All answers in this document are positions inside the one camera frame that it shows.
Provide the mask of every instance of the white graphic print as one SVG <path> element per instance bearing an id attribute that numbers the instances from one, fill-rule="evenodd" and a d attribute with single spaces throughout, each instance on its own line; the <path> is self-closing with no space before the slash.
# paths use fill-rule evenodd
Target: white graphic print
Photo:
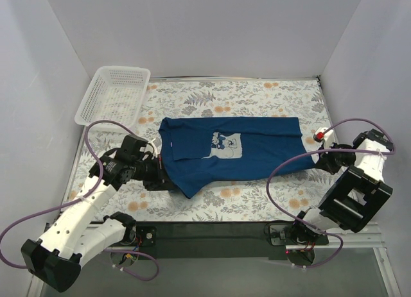
<path id="1" fill-rule="evenodd" d="M 208 157 L 216 156 L 221 159 L 236 159 L 243 156 L 241 148 L 241 134 L 222 134 L 220 132 L 213 133 L 211 141 L 211 152 Z"/>

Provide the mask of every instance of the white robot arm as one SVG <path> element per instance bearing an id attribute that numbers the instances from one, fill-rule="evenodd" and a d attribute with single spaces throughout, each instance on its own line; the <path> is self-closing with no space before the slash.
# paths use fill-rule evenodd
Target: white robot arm
<path id="1" fill-rule="evenodd" d="M 135 242 L 136 221 L 120 212 L 105 218 L 99 228 L 84 232 L 102 206 L 131 179 L 147 181 L 148 187 L 155 185 L 159 189 L 173 186 L 160 170 L 161 159 L 145 158 L 146 145 L 146 140 L 128 135 L 114 158 L 100 158 L 104 172 L 96 190 L 83 197 L 98 181 L 98 164 L 91 168 L 76 197 L 82 201 L 68 207 L 36 241 L 28 239 L 23 244 L 21 252 L 30 273 L 63 292 L 74 283 L 81 268 L 105 248 L 117 242 Z"/>
<path id="2" fill-rule="evenodd" d="M 341 167 L 347 167 L 340 178 L 327 191 L 317 207 L 301 211 L 298 218 L 312 224 L 320 231 L 342 228 L 359 232 L 374 217 L 382 205 L 390 198 L 392 188 L 384 183 L 383 166 L 387 159 L 382 153 L 392 151 L 393 145 L 376 130 L 363 132 L 353 142 L 353 146 L 337 144 L 333 130 L 324 134 L 327 128 L 319 128 L 314 139 L 322 142 L 321 149 L 349 148 L 378 151 L 380 154 L 366 153 L 323 153 L 315 167 L 331 174 Z M 356 199 L 349 196 L 353 193 Z M 315 242 L 318 231 L 299 221 L 291 230 L 296 241 Z"/>

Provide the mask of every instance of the purple cable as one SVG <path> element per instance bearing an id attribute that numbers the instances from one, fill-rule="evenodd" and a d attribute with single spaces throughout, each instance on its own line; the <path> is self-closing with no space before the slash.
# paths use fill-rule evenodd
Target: purple cable
<path id="1" fill-rule="evenodd" d="M 382 132 L 382 133 L 388 138 L 388 140 L 389 140 L 390 142 L 392 142 L 391 137 L 388 135 L 388 133 L 387 133 L 384 129 L 382 129 L 382 128 L 381 128 L 380 126 L 378 126 L 376 123 L 374 123 L 374 122 L 372 122 L 372 121 L 370 121 L 370 120 L 368 120 L 368 119 L 357 119 L 357 118 L 354 118 L 354 119 L 344 119 L 343 121 L 340 121 L 339 123 L 336 123 L 335 125 L 329 127 L 324 133 L 327 133 L 328 131 L 330 131 L 331 129 L 337 127 L 338 125 L 341 125 L 341 124 L 343 124 L 343 123 L 345 123 L 345 122 L 350 122 L 350 121 L 363 121 L 363 122 L 367 122 L 367 123 L 369 123 L 369 124 L 377 127 L 377 128 L 379 129 L 379 131 Z M 312 225 L 311 223 L 309 223 L 309 222 L 307 222 L 307 221 L 305 221 L 305 220 L 303 220 L 303 219 L 301 219 L 301 218 L 298 218 L 298 217 L 294 216 L 293 214 L 291 214 L 291 213 L 289 213 L 287 210 L 285 210 L 283 207 L 279 206 L 279 205 L 274 201 L 274 199 L 271 197 L 271 194 L 270 194 L 270 182 L 271 182 L 271 179 L 278 173 L 278 171 L 280 171 L 283 167 L 285 167 L 285 166 L 288 165 L 289 163 L 291 163 L 291 162 L 293 162 L 293 161 L 296 161 L 296 160 L 298 160 L 298 159 L 301 159 L 301 158 L 310 156 L 310 155 L 321 154 L 321 153 L 368 153 L 368 154 L 374 154 L 374 155 L 379 155 L 379 154 L 382 154 L 382 155 L 393 155 L 393 154 L 396 153 L 396 149 L 395 149 L 394 143 L 392 143 L 392 151 L 390 151 L 390 152 L 384 152 L 384 153 L 381 153 L 381 152 L 379 152 L 379 151 L 367 151 L 367 150 L 365 150 L 365 149 L 345 149 L 345 148 L 342 148 L 342 149 L 321 149 L 321 150 L 319 150 L 319 151 L 309 151 L 309 152 L 307 152 L 307 153 L 304 153 L 304 154 L 301 154 L 301 155 L 297 155 L 297 156 L 294 156 L 294 157 L 288 159 L 287 161 L 283 162 L 283 163 L 280 164 L 278 167 L 276 167 L 276 169 L 274 169 L 274 171 L 272 171 L 272 173 L 271 173 L 270 176 L 268 177 L 267 185 L 266 185 L 267 196 L 268 196 L 268 198 L 270 199 L 271 203 L 273 203 L 275 207 L 277 207 L 281 212 L 283 212 L 283 213 L 286 214 L 287 216 L 289 216 L 289 217 L 291 217 L 291 218 L 293 218 L 293 219 L 295 219 L 295 220 L 297 220 L 297 221 L 300 221 L 301 223 L 304 223 L 306 226 L 309 226 L 309 227 L 311 227 L 311 228 L 314 228 L 315 230 L 319 231 L 320 233 L 322 233 L 322 234 L 324 234 L 324 235 L 336 237 L 336 238 L 338 238 L 338 239 L 340 240 L 340 246 L 338 247 L 338 249 L 337 249 L 329 258 L 323 260 L 322 262 L 319 262 L 319 263 L 316 263 L 316 264 L 313 264 L 313 265 L 310 265 L 310 266 L 305 266 L 305 267 L 304 267 L 304 266 L 296 265 L 296 266 L 299 267 L 299 268 L 314 268 L 314 267 L 319 267 L 319 266 L 321 266 L 321 265 L 324 265 L 325 263 L 329 262 L 330 260 L 332 260 L 333 258 L 335 258 L 335 257 L 340 253 L 340 251 L 341 251 L 341 249 L 342 249 L 342 246 L 344 245 L 344 241 L 342 240 L 341 236 L 338 236 L 337 234 L 327 233 L 327 232 L 325 232 L 325 231 L 321 231 L 321 230 L 319 230 L 315 225 Z"/>
<path id="2" fill-rule="evenodd" d="M 110 249 L 105 249 L 104 252 L 109 252 L 109 253 L 128 253 L 128 254 L 133 254 L 133 255 L 141 255 L 142 257 L 146 257 L 148 259 L 150 259 L 154 264 L 155 267 L 157 268 L 157 270 L 155 271 L 154 275 L 152 276 L 140 276 L 137 273 L 132 272 L 131 270 L 127 269 L 127 268 L 123 268 L 123 271 L 128 273 L 129 275 L 132 275 L 134 278 L 137 278 L 141 281 L 151 281 L 153 280 L 156 276 L 159 275 L 160 273 L 160 264 L 159 262 L 153 258 L 151 255 L 145 254 L 143 252 L 138 252 L 138 251 L 132 251 L 132 250 L 110 250 Z"/>
<path id="3" fill-rule="evenodd" d="M 108 121 L 108 120 L 95 121 L 95 122 L 91 123 L 90 125 L 88 125 L 88 126 L 85 128 L 85 132 L 84 132 L 85 145 L 86 145 L 87 148 L 89 149 L 90 154 L 94 157 L 94 159 L 96 159 L 96 161 L 97 161 L 97 163 L 98 163 L 98 167 L 100 168 L 100 173 L 99 173 L 99 175 L 98 175 L 98 180 L 97 180 L 97 182 L 96 182 L 96 185 L 94 185 L 94 186 L 87 192 L 87 194 L 84 195 L 85 198 L 87 198 L 88 196 L 90 196 L 90 195 L 92 194 L 92 192 L 97 189 L 97 187 L 99 186 L 101 180 L 103 179 L 103 164 L 102 164 L 102 162 L 100 161 L 100 159 L 98 158 L 98 156 L 95 154 L 95 152 L 92 150 L 91 145 L 90 145 L 90 142 L 89 142 L 89 131 L 90 131 L 90 128 L 92 128 L 94 125 L 100 124 L 100 123 L 115 124 L 115 125 L 117 125 L 117 126 L 122 127 L 122 129 L 126 130 L 127 132 L 131 133 L 132 135 L 134 134 L 131 130 L 129 130 L 127 127 L 123 126 L 122 124 L 117 123 L 117 122 L 114 122 L 114 121 Z M 75 199 L 74 201 L 71 201 L 71 202 L 68 202 L 68 203 L 64 203 L 64 204 L 61 204 L 61 205 L 59 205 L 59 206 L 56 206 L 56 207 L 52 207 L 52 208 L 43 210 L 42 212 L 36 212 L 36 213 L 34 213 L 34 214 L 31 214 L 31 215 L 28 215 L 28 216 L 26 216 L 26 217 L 23 217 L 23 218 L 21 218 L 21 219 L 19 219 L 19 220 L 16 220 L 15 222 L 13 222 L 11 225 L 7 226 L 7 227 L 1 232 L 1 234 L 0 234 L 0 244 L 1 244 L 1 241 L 3 240 L 3 237 L 6 235 L 6 233 L 7 233 L 8 231 L 10 231 L 13 227 L 15 227 L 16 225 L 18 225 L 19 223 L 22 223 L 22 222 L 24 222 L 24 221 L 26 221 L 26 220 L 29 220 L 29 219 L 32 219 L 32 218 L 35 218 L 35 217 L 38 217 L 38 216 L 41 216 L 41 215 L 44 215 L 44 214 L 48 214 L 49 212 L 54 212 L 54 211 L 56 211 L 56 210 L 60 210 L 60 209 L 62 209 L 62 208 L 66 208 L 66 207 L 68 207 L 68 206 L 77 204 L 78 202 L 81 202 L 81 199 Z M 3 255 L 3 253 L 1 252 L 1 248 L 0 248 L 0 260 L 2 260 L 6 265 L 9 265 L 10 267 L 13 267 L 13 268 L 27 269 L 27 267 L 26 267 L 25 265 L 14 264 L 13 262 L 10 262 L 8 259 L 6 259 L 6 258 L 4 257 L 4 255 Z"/>

